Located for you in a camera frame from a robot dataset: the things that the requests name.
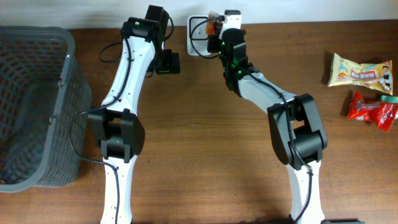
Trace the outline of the orange Kleenex tissue pack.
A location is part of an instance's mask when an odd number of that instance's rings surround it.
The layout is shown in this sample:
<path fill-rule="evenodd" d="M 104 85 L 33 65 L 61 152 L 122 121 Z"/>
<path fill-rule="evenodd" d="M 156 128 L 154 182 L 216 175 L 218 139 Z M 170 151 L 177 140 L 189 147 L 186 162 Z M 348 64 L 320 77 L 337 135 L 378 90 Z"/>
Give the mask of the orange Kleenex tissue pack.
<path fill-rule="evenodd" d="M 220 15 L 215 12 L 215 11 L 210 11 L 208 18 L 212 19 L 212 18 L 216 18 L 219 17 Z M 220 32 L 222 26 L 222 22 L 220 20 L 213 20 L 210 22 L 207 22 L 206 24 L 206 34 L 208 35 L 217 35 Z"/>

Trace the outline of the red Hacks candy bag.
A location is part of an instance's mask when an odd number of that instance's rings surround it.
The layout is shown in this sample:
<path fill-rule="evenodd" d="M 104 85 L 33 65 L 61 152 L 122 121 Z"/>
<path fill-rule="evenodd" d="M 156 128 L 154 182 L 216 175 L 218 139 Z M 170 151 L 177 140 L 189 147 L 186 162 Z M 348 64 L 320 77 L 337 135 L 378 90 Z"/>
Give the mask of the red Hacks candy bag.
<path fill-rule="evenodd" d="M 349 106 L 348 118 L 373 122 L 383 130 L 389 131 L 397 117 L 397 103 L 369 101 L 355 91 Z"/>

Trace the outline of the yellow snack bag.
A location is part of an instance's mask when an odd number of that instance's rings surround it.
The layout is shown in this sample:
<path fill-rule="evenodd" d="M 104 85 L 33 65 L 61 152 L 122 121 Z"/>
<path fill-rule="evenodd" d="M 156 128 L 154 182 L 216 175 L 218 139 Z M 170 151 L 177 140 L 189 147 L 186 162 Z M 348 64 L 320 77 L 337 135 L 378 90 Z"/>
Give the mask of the yellow snack bag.
<path fill-rule="evenodd" d="M 333 54 L 328 86 L 358 85 L 393 95 L 392 60 L 356 63 Z"/>

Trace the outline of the teal tissue pack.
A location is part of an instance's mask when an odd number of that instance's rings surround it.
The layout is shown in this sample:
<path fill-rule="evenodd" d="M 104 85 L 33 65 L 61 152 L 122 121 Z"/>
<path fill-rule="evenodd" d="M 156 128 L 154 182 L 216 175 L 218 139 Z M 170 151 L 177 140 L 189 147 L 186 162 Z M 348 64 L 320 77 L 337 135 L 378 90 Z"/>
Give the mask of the teal tissue pack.
<path fill-rule="evenodd" d="M 387 130 L 393 120 L 397 119 L 397 97 L 382 95 L 378 108 L 369 115 L 379 128 L 385 126 Z"/>

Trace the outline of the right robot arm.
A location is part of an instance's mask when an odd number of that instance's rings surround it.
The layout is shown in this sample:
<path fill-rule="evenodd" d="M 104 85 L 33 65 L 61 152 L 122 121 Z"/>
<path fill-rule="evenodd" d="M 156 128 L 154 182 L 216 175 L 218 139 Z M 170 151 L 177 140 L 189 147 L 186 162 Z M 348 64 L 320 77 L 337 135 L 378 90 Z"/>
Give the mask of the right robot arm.
<path fill-rule="evenodd" d="M 315 100 L 309 94 L 286 92 L 267 80 L 248 61 L 244 35 L 244 30 L 236 28 L 211 35 L 208 51 L 219 55 L 227 87 L 268 116 L 272 148 L 289 175 L 290 219 L 322 223 L 319 173 L 327 138 Z"/>

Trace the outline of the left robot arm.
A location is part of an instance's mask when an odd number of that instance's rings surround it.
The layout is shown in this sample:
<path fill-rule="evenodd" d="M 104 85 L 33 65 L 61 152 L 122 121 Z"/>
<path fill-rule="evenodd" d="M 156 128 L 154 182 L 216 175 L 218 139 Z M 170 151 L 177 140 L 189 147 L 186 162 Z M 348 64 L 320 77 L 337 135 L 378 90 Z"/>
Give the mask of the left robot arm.
<path fill-rule="evenodd" d="M 169 18 L 129 18 L 121 29 L 121 60 L 101 107 L 89 113 L 105 168 L 102 223 L 131 223 L 133 168 L 145 141 L 137 106 L 146 74 L 180 73 L 179 55 L 165 49 Z"/>

